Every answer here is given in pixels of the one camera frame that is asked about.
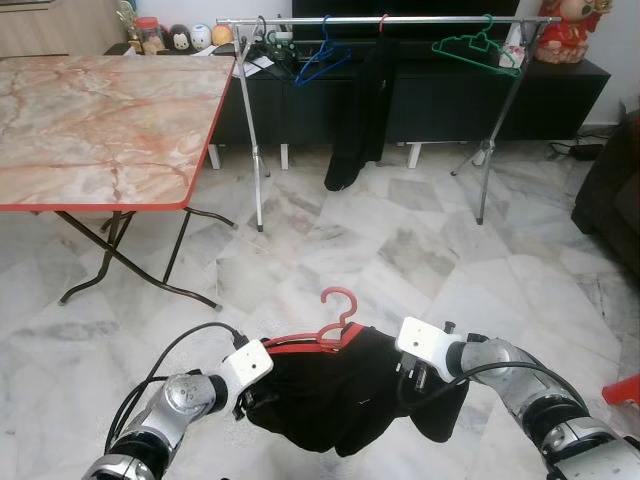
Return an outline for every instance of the blue hanger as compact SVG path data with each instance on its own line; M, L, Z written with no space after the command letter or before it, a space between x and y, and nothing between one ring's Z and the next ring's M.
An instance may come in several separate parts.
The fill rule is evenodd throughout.
M296 77L296 82L295 82L296 87L304 87L309 85L316 78L324 75L329 70L336 68L338 65L346 62L351 58L351 49L347 48L345 50L344 56L340 60L332 63L331 65L327 66L323 70L320 70L319 72L314 73L309 78L304 78L305 72L311 66L312 63L328 61L336 53L336 50L342 47L341 44L335 43L333 40L329 38L329 32L327 31L327 23L326 23L327 18L329 17L331 17L331 15L325 15L324 20L322 21L322 33L324 33L324 41L320 46L320 50L318 50L318 53L316 53L313 57L307 60L307 63L305 63L303 67L300 69L300 73Z

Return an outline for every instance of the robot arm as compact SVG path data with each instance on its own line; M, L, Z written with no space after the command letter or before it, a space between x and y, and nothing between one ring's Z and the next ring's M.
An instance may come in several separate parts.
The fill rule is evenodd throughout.
M209 413L228 413L238 396L272 368L262 343L253 340L227 357L214 375L170 377L83 480L159 480L190 424Z
M498 393L542 454L550 480L631 480L640 476L640 451L591 417L573 387L504 340L476 339L480 341L465 342L459 335L408 317L396 339L396 348L408 356L403 358L404 365L424 362L446 382L478 372L470 379ZM491 364L505 362L520 366L482 371Z
M465 341L408 317L396 348L418 388L427 366L445 382L468 377L493 388L540 451L548 480L640 478L638 447L592 418L573 387L510 343L477 335ZM187 427L209 413L228 413L239 395L272 368L262 343L253 340L211 376L170 377L83 480L160 480Z

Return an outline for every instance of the black clothing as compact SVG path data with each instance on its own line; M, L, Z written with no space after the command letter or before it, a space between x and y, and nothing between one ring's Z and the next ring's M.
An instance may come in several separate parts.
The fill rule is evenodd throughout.
M396 77L397 44L383 36L367 55L353 81L349 104L338 127L329 170L328 190L351 185L369 161L382 156L391 95Z
M382 435L396 417L409 414L427 438L447 441L468 384L455 387L428 406L405 411L396 396L401 353L395 350L394 338L354 323L343 330L343 339L347 336L351 339L338 352L287 351L305 345L317 348L315 342L268 348L274 369L251 387L256 406L247 408L249 420L305 450L325 452L335 447L340 456L358 452ZM432 375L425 393L442 385ZM410 401L419 398L412 389L407 385L404 391Z

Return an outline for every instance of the television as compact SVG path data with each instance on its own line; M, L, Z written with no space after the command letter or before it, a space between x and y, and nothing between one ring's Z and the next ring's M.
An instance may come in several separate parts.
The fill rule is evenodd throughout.
M391 16L482 16L490 13L494 16L513 16L520 0L292 0L294 17L375 17L385 13ZM410 24L385 25L385 35L398 39L404 44L405 57L413 56L417 47L432 43L451 35L474 34L482 29L481 24ZM489 38L502 42L509 32L509 24L496 24ZM350 46L371 45L378 37L378 25L329 25L327 27L333 40ZM320 42L322 27L317 25L294 25L294 41L298 47Z

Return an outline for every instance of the red table edge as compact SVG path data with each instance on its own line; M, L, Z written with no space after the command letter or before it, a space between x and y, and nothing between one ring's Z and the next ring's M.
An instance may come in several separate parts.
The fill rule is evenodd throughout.
M204 158L207 155L207 151L209 149L209 145L211 142L211 136L213 135L213 131L215 129L216 123L218 123L218 117L220 116L220 112L222 110L222 104L224 103L224 99L227 96L227 91L229 90L229 85L231 85L231 79L233 78L232 72L233 67L235 66L235 62L231 65L229 69L229 75L227 76L227 83L224 86L224 90L222 91L222 95L220 96L220 102L218 103L218 109L216 110L216 114L213 117L213 121L211 122L211 127L209 128L209 134L207 135L207 140L205 142L204 148L202 149L202 153L200 154L200 160L196 165L196 171L193 174L193 181L189 186L189 190L187 191L187 196L184 200L175 203L162 203L162 204L124 204L124 203L25 203L25 204L0 204L0 212L158 212L158 211L175 211L182 210L183 208L189 205L191 201L191 197L193 196L193 191L196 188L196 183L198 181L198 176L200 175L200 171L202 170L202 164L204 163Z

